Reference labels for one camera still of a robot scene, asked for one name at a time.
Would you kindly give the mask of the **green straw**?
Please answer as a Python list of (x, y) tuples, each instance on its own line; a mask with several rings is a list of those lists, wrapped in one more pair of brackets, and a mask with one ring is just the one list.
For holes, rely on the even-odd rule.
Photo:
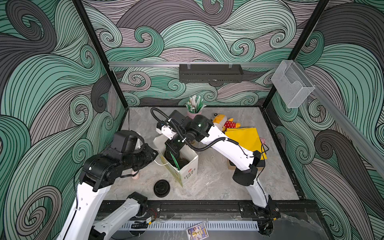
[(173, 160), (173, 162), (174, 162), (175, 168), (178, 169), (178, 171), (179, 171), (181, 168), (180, 168), (180, 166), (179, 166), (179, 164), (178, 164), (177, 159), (175, 158), (175, 156), (174, 156), (172, 153), (170, 153), (170, 155), (171, 155), (172, 160)]

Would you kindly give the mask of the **white paper bag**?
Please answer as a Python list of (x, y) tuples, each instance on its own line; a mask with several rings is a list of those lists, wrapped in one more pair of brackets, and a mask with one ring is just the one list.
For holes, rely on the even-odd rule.
[(160, 156), (160, 165), (165, 166), (181, 187), (184, 187), (198, 173), (199, 156), (188, 145), (174, 154), (166, 149), (167, 140), (165, 136), (158, 136), (153, 141)]

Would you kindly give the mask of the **black cup lid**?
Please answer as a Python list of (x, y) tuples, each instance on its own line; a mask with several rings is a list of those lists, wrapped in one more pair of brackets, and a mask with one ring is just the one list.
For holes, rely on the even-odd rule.
[(188, 165), (189, 164), (189, 161), (185, 158), (182, 158), (180, 153), (177, 153), (177, 155), (175, 156), (175, 158), (177, 159), (178, 161), (178, 164), (180, 166), (180, 168), (182, 169), (184, 166)]

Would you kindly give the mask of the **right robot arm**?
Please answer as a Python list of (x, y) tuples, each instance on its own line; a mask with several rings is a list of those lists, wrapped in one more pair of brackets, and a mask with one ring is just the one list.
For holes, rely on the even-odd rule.
[(236, 166), (233, 179), (246, 187), (253, 204), (267, 208), (267, 196), (258, 181), (258, 164), (261, 163), (262, 153), (241, 147), (203, 115), (191, 119), (175, 110), (168, 116), (158, 108), (151, 108), (151, 115), (158, 122), (157, 131), (168, 139), (165, 142), (167, 160), (174, 163), (184, 146), (195, 152), (213, 148)]

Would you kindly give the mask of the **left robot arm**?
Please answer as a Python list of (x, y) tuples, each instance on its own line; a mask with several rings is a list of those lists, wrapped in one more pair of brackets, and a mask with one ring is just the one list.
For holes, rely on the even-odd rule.
[(75, 201), (58, 238), (108, 240), (128, 220), (144, 216), (148, 198), (133, 192), (116, 210), (95, 223), (102, 202), (116, 179), (135, 177), (158, 154), (135, 131), (116, 132), (111, 145), (88, 158), (81, 168)]

